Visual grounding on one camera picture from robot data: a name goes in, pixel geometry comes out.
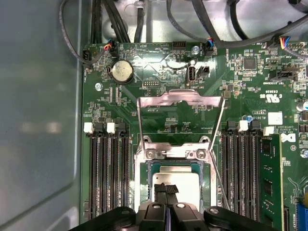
black cable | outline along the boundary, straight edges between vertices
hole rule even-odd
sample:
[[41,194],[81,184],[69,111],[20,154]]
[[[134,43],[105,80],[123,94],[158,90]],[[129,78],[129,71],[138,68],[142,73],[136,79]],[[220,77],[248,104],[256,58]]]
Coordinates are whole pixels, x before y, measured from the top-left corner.
[[134,42],[141,42],[143,23],[144,23],[144,9],[138,8],[138,10],[137,10],[137,27],[136,27]]
[[92,0],[90,43],[95,43],[95,13],[96,13],[96,0]]
[[95,11],[96,43],[102,43],[102,0],[97,0]]
[[284,51],[286,51],[287,53],[299,58],[299,59],[308,59],[308,55],[302,55],[302,54],[298,54],[295,51],[291,50],[290,48],[286,47],[283,49]]
[[209,17],[208,17],[208,14],[206,12],[206,9],[203,5],[202,0],[192,0],[192,4],[193,4],[193,7],[194,7],[194,9],[197,13],[197,16],[198,16],[200,22],[202,23],[202,25],[204,26],[206,31],[209,33],[210,37],[212,37],[212,39],[214,40],[216,45],[220,48],[245,47],[245,46],[249,46],[253,43],[257,43],[257,42],[269,41],[274,36],[283,35],[283,34],[289,32],[290,30],[293,30],[294,28],[298,27],[299,25],[303,24],[304,22],[308,21],[308,14],[307,14],[304,17],[296,20],[293,23],[290,23],[287,26],[284,26],[284,27],[282,27],[278,30],[275,30],[273,32],[270,32],[268,34],[258,36],[256,38],[250,38],[250,39],[246,39],[246,40],[243,40],[243,41],[222,41],[218,37],[218,35],[217,35]]
[[106,9],[106,11],[107,11],[107,14],[108,14],[108,16],[109,16],[109,19],[110,19],[112,28],[113,28],[113,30],[115,31],[115,35],[116,35],[117,40],[118,40],[120,43],[125,42],[124,37],[123,37],[123,35],[122,35],[122,33],[121,33],[121,30],[120,30],[120,28],[119,28],[119,26],[118,26],[118,24],[117,24],[117,21],[116,21],[116,19],[115,19],[115,17],[114,17],[114,14],[113,14],[111,8],[109,7],[109,4],[106,2],[106,0],[103,0],[103,4],[104,4],[105,9]]
[[237,20],[237,14],[236,14],[236,4],[238,2],[237,1],[233,1],[230,4],[230,17],[231,17],[231,22],[233,25],[233,28],[235,30],[235,32],[238,34],[238,36],[242,39],[242,40],[246,40],[248,39],[248,36],[243,32],[239,21]]
[[104,1],[107,2],[107,4],[109,5],[111,11],[113,12],[113,15],[114,15],[114,17],[115,17],[115,19],[116,19],[116,21],[117,21],[117,23],[119,25],[119,28],[120,28],[120,30],[122,32],[122,35],[124,37],[124,41],[130,43],[130,39],[129,39],[127,30],[125,28],[123,19],[121,18],[121,15],[120,15],[119,11],[117,10],[114,1],[113,0],[104,0]]
[[62,31],[62,35],[63,35],[63,38],[65,40],[65,43],[66,45],[68,46],[69,50],[71,51],[71,53],[79,60],[81,61],[82,63],[84,64],[88,64],[88,65],[93,65],[94,63],[96,63],[97,61],[99,61],[99,59],[102,57],[102,55],[104,54],[105,50],[102,49],[101,52],[95,56],[91,61],[89,60],[85,60],[83,58],[81,58],[77,52],[75,51],[71,41],[69,40],[69,37],[68,37],[68,34],[67,34],[67,31],[66,31],[66,28],[65,28],[65,25],[64,25],[64,20],[63,20],[63,11],[64,11],[64,7],[65,5],[67,4],[69,0],[63,0],[61,5],[60,5],[60,10],[59,10],[59,22],[60,22],[60,25],[61,25],[61,31]]
[[167,16],[168,16],[168,19],[170,21],[170,23],[179,31],[181,32],[182,34],[190,37],[191,39],[193,40],[196,40],[196,41],[199,41],[199,42],[202,42],[202,43],[205,43],[207,42],[207,39],[205,38],[200,38],[200,37],[197,37],[191,33],[189,33],[188,31],[186,31],[184,28],[182,28],[178,22],[175,20],[175,18],[173,17],[172,13],[171,13],[171,5],[172,5],[172,0],[167,0]]

wire connector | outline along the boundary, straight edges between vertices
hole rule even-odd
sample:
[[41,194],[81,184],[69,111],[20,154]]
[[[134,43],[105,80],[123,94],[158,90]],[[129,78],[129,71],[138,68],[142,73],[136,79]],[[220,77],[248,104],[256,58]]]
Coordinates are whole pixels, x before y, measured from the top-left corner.
[[139,9],[139,8],[144,9],[144,2],[143,1],[136,1],[136,2],[134,2],[134,6],[137,9]]
[[266,42],[266,46],[268,49],[276,48],[280,46],[279,36],[273,36],[270,41]]

ram slot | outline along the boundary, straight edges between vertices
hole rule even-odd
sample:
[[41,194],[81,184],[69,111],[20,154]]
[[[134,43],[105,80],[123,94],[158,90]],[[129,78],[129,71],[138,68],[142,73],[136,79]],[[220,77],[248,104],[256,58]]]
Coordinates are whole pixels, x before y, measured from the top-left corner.
[[259,221],[259,135],[223,132],[221,150],[222,183],[231,210]]
[[100,181],[100,153],[102,138],[92,137],[90,143],[90,219],[100,215],[101,210],[101,181]]
[[238,139],[238,181],[237,181],[237,190],[238,190],[238,214],[245,216],[245,197],[246,191],[244,188],[245,182],[245,160],[244,160],[244,137],[239,136]]
[[253,136],[253,153],[254,153],[254,168],[253,168],[253,199],[254,199],[254,220],[260,221],[260,200],[259,200],[259,195],[260,195],[260,143],[259,143],[259,137],[258,136]]
[[107,137],[102,138],[101,148],[101,212],[108,211],[108,142]]
[[90,138],[90,180],[89,180],[89,219],[93,219],[95,216],[93,215],[93,205],[95,203],[93,203],[94,201],[94,191],[93,191],[93,163],[94,163],[94,158],[95,155],[93,154],[93,151],[95,150],[95,143],[96,143],[96,139],[91,137]]
[[243,188],[244,188],[244,211],[243,216],[250,217],[249,214],[249,139],[247,136],[243,137],[244,140],[244,153],[243,153]]
[[239,154],[241,152],[240,146],[238,145],[240,137],[235,137],[233,142],[233,157],[232,157],[232,186],[233,186],[233,211],[239,213],[239,193],[241,190],[238,188],[239,184]]
[[117,207],[118,199],[118,138],[108,138],[108,149],[110,157],[110,209]]
[[230,145],[232,142],[232,137],[223,136],[222,137],[222,154],[221,154],[221,172],[222,172],[222,185],[226,192],[226,196],[229,199],[229,184],[228,184],[228,175],[229,175],[229,155],[230,155]]
[[129,143],[128,137],[122,137],[122,179],[121,179],[121,204],[128,206],[129,197]]

